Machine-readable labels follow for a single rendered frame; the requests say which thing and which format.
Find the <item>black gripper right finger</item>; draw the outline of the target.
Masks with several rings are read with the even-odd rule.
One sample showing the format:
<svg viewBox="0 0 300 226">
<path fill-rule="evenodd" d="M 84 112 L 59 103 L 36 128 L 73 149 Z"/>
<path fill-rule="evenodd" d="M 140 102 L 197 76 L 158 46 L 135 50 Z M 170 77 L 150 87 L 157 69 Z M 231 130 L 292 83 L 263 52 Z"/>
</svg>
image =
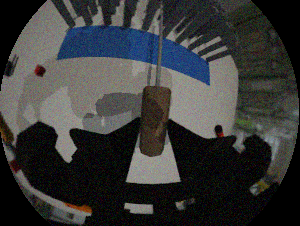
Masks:
<svg viewBox="0 0 300 226">
<path fill-rule="evenodd" d="M 207 140 L 207 138 L 183 128 L 171 118 L 167 124 L 167 132 L 169 132 L 170 144 L 173 146 L 171 150 L 173 150 L 175 161 L 177 161 L 175 163 L 177 163 L 181 181 L 192 179 L 191 174 L 199 169 L 199 166 L 206 161 L 212 151 L 226 148 L 226 146 L 228 148 L 236 142 L 235 136 L 214 137 Z"/>
</svg>

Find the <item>red-handled screwdriver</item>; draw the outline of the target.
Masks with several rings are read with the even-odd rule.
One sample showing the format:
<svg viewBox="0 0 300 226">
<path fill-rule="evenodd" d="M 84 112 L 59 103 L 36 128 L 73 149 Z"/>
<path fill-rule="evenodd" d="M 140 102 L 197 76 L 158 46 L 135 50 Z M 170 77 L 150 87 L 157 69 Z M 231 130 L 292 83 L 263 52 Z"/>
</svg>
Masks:
<svg viewBox="0 0 300 226">
<path fill-rule="evenodd" d="M 216 136 L 218 136 L 218 138 L 219 138 L 219 137 L 224 137 L 224 136 L 223 136 L 223 129 L 222 129 L 222 126 L 216 125 L 214 129 L 216 130 L 215 133 L 216 133 Z"/>
</svg>

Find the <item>blue flat strip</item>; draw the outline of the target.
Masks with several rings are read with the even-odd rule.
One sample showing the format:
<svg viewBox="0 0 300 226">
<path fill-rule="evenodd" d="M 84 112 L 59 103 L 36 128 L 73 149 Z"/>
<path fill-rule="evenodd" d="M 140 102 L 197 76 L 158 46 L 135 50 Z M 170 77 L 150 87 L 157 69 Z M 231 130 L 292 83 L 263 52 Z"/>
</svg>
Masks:
<svg viewBox="0 0 300 226">
<path fill-rule="evenodd" d="M 118 25 L 70 28 L 56 60 L 102 56 L 158 65 L 158 36 L 157 33 Z M 162 36 L 162 41 L 161 67 L 174 69 L 210 85 L 210 64 L 207 61 L 166 37 Z"/>
</svg>

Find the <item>brown-handled metal probe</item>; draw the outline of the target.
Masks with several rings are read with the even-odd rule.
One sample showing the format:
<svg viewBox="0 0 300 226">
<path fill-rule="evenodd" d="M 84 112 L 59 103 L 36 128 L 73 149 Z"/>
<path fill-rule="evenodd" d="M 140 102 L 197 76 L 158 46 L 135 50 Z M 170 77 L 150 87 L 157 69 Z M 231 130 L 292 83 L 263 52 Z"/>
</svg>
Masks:
<svg viewBox="0 0 300 226">
<path fill-rule="evenodd" d="M 167 86 L 161 85 L 161 63 L 162 63 L 162 28 L 163 28 L 163 12 L 159 12 L 158 36 L 158 56 L 157 56 L 157 77 L 155 77 L 155 85 L 146 85 L 142 88 L 142 104 L 141 104 L 141 138 L 139 138 L 139 150 L 141 154 L 147 157 L 158 157 L 163 151 L 163 145 L 166 142 L 167 124 L 169 124 L 171 90 Z"/>
</svg>

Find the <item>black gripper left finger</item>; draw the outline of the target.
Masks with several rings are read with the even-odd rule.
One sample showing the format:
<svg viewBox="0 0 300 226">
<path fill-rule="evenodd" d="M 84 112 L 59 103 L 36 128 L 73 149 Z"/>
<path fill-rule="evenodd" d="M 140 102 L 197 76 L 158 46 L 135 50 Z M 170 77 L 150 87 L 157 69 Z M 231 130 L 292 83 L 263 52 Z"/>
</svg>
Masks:
<svg viewBox="0 0 300 226">
<path fill-rule="evenodd" d="M 69 134 L 77 149 L 85 149 L 90 153 L 93 151 L 93 153 L 108 155 L 112 158 L 119 181 L 126 182 L 139 130 L 141 130 L 139 129 L 139 120 L 141 118 L 137 117 L 134 121 L 127 122 L 110 134 L 88 132 L 88 130 L 78 128 L 70 129 Z"/>
</svg>

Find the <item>orange rectangular bar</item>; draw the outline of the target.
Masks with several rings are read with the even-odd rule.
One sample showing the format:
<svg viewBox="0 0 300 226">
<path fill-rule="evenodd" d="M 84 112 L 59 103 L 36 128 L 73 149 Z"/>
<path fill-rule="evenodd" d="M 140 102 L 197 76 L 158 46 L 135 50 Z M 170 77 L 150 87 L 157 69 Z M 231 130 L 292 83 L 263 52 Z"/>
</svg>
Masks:
<svg viewBox="0 0 300 226">
<path fill-rule="evenodd" d="M 15 134 L 12 134 L 11 129 L 8 128 L 7 124 L 4 122 L 4 117 L 1 117 L 0 112 L 0 133 L 4 137 L 4 142 L 7 142 L 7 145 L 11 145 L 11 141 L 15 141 Z"/>
</svg>

